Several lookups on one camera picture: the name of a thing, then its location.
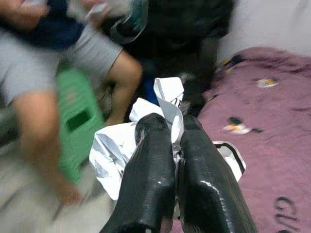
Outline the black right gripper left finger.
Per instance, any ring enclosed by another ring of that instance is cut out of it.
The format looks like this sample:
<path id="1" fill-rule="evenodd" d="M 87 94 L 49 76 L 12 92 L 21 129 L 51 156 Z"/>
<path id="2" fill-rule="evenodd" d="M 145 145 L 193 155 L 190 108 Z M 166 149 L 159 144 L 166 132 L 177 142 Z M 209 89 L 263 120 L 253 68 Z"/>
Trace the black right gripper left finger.
<path id="1" fill-rule="evenodd" d="M 171 132 L 159 114 L 141 118 L 136 150 L 125 167 L 119 198 L 103 233 L 169 233 L 175 206 Z"/>

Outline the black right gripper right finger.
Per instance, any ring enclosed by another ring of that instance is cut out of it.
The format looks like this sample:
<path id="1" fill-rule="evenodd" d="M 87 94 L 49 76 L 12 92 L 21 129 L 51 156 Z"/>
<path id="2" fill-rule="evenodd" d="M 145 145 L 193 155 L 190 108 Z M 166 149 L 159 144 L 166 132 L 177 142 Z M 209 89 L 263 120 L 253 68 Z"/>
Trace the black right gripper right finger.
<path id="1" fill-rule="evenodd" d="M 234 174 L 197 118 L 184 117 L 178 202 L 186 233 L 256 233 Z"/>

